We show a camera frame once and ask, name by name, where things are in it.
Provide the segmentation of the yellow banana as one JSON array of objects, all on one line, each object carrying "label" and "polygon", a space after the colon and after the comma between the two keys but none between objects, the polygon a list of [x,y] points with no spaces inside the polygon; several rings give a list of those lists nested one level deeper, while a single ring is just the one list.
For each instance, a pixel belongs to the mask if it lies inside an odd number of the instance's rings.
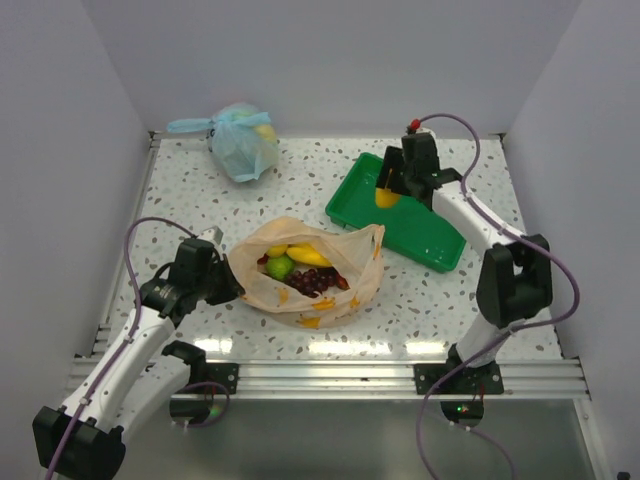
[{"label": "yellow banana", "polygon": [[291,245],[286,249],[285,253],[297,263],[320,268],[332,267],[332,263],[308,243]]}]

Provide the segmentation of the dark red grape bunch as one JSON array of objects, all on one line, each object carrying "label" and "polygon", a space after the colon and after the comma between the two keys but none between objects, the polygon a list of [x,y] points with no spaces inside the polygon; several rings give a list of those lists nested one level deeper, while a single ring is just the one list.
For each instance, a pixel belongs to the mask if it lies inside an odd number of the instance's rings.
[{"label": "dark red grape bunch", "polygon": [[286,277],[284,283],[310,298],[319,298],[333,291],[350,289],[346,278],[333,267],[296,270]]}]

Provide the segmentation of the orange banana-print plastic bag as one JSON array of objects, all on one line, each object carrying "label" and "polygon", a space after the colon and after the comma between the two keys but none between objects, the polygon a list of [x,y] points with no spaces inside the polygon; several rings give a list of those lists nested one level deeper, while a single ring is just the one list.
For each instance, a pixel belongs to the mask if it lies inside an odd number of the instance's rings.
[{"label": "orange banana-print plastic bag", "polygon": [[228,260],[248,305],[291,326],[330,328],[378,292],[384,233],[372,224],[334,234],[280,217],[236,244]]}]

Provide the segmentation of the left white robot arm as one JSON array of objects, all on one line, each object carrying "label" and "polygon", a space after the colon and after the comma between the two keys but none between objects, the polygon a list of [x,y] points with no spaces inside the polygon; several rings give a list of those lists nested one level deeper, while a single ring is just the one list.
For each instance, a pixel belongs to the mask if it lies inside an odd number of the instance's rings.
[{"label": "left white robot arm", "polygon": [[199,303],[215,306],[243,294],[213,242],[183,240],[172,262],[144,283],[114,343],[59,407],[42,408],[32,422],[46,476],[111,479],[126,442],[175,393],[208,393],[228,400],[235,363],[211,370],[203,349],[173,339]]}]

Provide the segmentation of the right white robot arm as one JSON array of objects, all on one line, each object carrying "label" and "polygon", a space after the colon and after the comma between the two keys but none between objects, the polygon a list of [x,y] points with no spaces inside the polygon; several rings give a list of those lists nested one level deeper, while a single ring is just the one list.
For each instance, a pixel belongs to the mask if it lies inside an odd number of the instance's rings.
[{"label": "right white robot arm", "polygon": [[408,134],[386,148],[376,182],[376,205],[411,197],[446,220],[481,259],[475,299],[478,315],[450,355],[467,369],[489,365],[509,334],[553,299],[549,243],[512,230],[470,190],[466,177],[440,167],[430,133]]}]

